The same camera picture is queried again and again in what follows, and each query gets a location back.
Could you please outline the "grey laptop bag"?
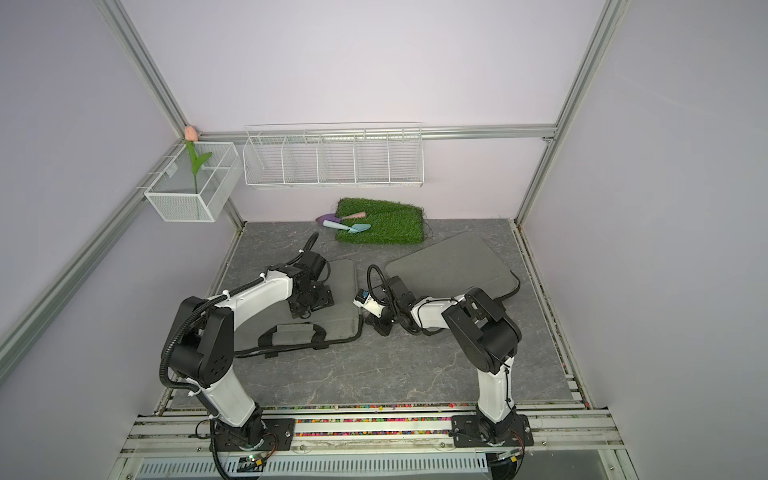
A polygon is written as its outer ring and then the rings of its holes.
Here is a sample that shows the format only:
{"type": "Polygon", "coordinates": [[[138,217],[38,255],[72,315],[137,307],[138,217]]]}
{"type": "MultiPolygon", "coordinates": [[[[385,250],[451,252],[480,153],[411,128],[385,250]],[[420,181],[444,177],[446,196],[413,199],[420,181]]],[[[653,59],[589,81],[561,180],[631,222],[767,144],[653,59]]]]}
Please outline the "grey laptop bag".
{"type": "Polygon", "coordinates": [[[385,267],[417,297],[457,297],[473,287],[494,300],[506,300],[521,282],[475,233],[462,233],[421,249],[385,267]]]}
{"type": "Polygon", "coordinates": [[[353,300],[358,292],[354,261],[330,263],[326,285],[333,298],[331,306],[314,311],[306,319],[294,318],[289,303],[282,301],[251,316],[234,334],[237,356],[267,356],[293,348],[323,349],[356,340],[362,333],[362,316],[353,300]]]}

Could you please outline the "white computer mouse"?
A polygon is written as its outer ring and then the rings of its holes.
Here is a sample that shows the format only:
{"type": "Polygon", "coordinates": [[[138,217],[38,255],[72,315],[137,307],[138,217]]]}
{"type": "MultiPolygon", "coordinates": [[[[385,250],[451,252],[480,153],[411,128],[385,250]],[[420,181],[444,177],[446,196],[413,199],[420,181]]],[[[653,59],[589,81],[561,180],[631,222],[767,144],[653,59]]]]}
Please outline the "white computer mouse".
{"type": "Polygon", "coordinates": [[[369,314],[374,315],[377,318],[380,318],[382,316],[383,310],[385,308],[385,305],[378,302],[373,298],[373,296],[364,289],[360,289],[354,300],[353,304],[361,308],[365,311],[367,311],[369,314]]]}

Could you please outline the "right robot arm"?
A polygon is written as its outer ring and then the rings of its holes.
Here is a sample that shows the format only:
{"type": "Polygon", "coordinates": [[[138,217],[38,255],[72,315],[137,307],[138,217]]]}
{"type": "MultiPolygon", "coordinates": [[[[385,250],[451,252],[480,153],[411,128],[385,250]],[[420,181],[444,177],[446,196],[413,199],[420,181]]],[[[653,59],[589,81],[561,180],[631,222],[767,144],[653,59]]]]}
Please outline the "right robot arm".
{"type": "Polygon", "coordinates": [[[479,395],[475,413],[452,419],[454,438],[464,445],[532,444],[527,418],[517,412],[512,398],[511,373],[522,340],[520,327],[502,303],[483,289],[472,287],[448,297],[416,297],[398,276],[388,277],[379,266],[366,270],[366,287],[354,304],[381,336],[394,325],[414,336],[448,331],[477,370],[479,395]]]}

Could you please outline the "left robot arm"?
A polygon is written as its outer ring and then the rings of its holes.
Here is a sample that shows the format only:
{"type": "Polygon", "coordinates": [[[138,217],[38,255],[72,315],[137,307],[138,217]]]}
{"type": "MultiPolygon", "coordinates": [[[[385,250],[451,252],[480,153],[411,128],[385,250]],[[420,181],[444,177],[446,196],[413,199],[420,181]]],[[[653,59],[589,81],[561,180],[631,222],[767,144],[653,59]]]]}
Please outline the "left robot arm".
{"type": "Polygon", "coordinates": [[[233,369],[236,330],[269,307],[286,301],[295,326],[275,326],[259,340],[257,352],[282,350],[275,339],[298,333],[298,349],[323,349],[330,344],[324,328],[308,322],[312,313],[334,304],[330,288],[320,278],[327,260],[312,250],[312,234],[293,259],[269,267],[256,279],[203,299],[191,296],[179,306],[165,340],[158,377],[163,386],[187,390],[199,399],[211,420],[212,446],[253,451],[272,434],[263,409],[246,393],[233,369]]]}

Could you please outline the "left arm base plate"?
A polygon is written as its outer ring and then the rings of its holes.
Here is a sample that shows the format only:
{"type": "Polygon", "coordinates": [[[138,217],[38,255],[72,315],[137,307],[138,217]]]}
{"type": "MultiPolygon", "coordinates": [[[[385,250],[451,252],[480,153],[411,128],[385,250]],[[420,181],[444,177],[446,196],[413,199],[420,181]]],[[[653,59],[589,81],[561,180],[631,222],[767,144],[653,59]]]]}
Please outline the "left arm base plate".
{"type": "Polygon", "coordinates": [[[219,452],[287,451],[295,426],[296,419],[290,417],[256,417],[240,427],[215,420],[211,436],[219,452]]]}

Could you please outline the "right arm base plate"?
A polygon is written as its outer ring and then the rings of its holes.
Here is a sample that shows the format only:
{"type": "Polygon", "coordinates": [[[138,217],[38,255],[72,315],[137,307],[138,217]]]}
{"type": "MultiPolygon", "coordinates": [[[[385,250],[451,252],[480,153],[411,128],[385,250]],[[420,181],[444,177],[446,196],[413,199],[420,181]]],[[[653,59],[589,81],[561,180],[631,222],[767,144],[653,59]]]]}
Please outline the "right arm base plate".
{"type": "Polygon", "coordinates": [[[526,415],[512,413],[494,423],[479,413],[451,417],[450,435],[454,445],[469,447],[531,447],[532,428],[526,415]]]}

